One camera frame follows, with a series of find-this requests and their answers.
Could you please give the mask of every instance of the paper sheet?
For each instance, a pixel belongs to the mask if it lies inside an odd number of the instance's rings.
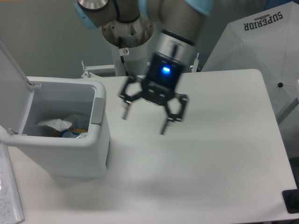
[[[24,221],[8,148],[0,143],[0,224]]]

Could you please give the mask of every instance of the robotic arm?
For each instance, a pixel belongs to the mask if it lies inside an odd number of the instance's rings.
[[[139,10],[135,0],[79,0],[78,5],[87,15],[88,23],[95,27],[117,20],[130,23],[137,20]],[[188,96],[175,92],[184,67],[193,56],[194,45],[199,36],[205,18],[209,15],[213,0],[139,0],[143,15],[154,22],[164,25],[157,44],[157,50],[151,59],[151,65],[144,79],[130,74],[119,97],[126,103],[124,119],[132,102],[144,98],[165,108],[167,118],[161,130],[164,134],[169,122],[181,122],[188,102]],[[130,96],[128,86],[138,82],[142,90]],[[177,114],[170,111],[168,101],[177,98],[181,108]]]

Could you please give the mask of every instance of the metal bracket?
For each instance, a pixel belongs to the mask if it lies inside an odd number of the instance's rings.
[[[9,133],[9,134],[26,135],[26,134],[20,134],[19,132],[15,132],[15,131],[12,130],[11,128],[7,129],[6,131],[7,131],[7,133]]]
[[[27,83],[28,85],[30,85],[30,87],[33,88],[33,89],[41,88],[41,87],[42,87],[41,84],[39,84],[39,85],[35,85],[34,83],[30,82],[29,80],[26,80],[26,83]]]
[[[92,75],[89,73],[89,70],[86,68],[84,61],[81,61],[81,63],[82,63],[83,72],[86,72],[87,77],[91,78]]]

